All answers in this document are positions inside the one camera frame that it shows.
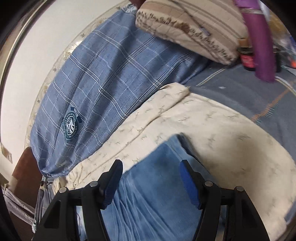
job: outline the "white wall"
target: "white wall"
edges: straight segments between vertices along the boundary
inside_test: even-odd
[[[95,18],[121,0],[56,0],[36,21],[10,68],[1,106],[1,141],[12,164],[0,158],[0,172],[11,175],[23,150],[26,128],[39,89],[68,44]]]

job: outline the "red label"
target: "red label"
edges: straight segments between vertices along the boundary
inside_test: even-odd
[[[255,68],[253,56],[241,55],[242,64],[248,68]]]

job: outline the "orange stitching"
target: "orange stitching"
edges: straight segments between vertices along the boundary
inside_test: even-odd
[[[262,111],[260,114],[256,114],[251,118],[251,121],[255,122],[258,120],[259,117],[265,116],[270,109],[275,106],[287,93],[289,93],[290,90],[286,89],[283,93],[281,93],[274,101],[272,101],[270,104],[267,105],[264,111]]]

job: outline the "blue towel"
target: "blue towel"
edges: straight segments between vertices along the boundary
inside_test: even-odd
[[[208,60],[135,27],[119,10],[73,51],[49,86],[31,131],[43,175],[67,175],[163,85],[185,84]]]
[[[180,241],[192,240],[202,211],[191,204],[179,173],[188,160],[205,180],[215,181],[194,157],[183,135],[174,135],[122,175],[113,202],[102,211],[110,240]],[[80,237],[85,240],[83,215]],[[219,232],[223,231],[220,218]]]

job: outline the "cream blanket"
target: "cream blanket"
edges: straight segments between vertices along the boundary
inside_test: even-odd
[[[122,160],[127,171],[180,132],[190,140],[219,186],[245,188],[271,241],[284,233],[284,216],[296,197],[296,167],[291,156],[245,116],[192,94],[178,83],[164,86],[132,113],[96,153],[66,177],[56,179],[54,192],[62,186],[81,188],[97,180],[115,159]]]

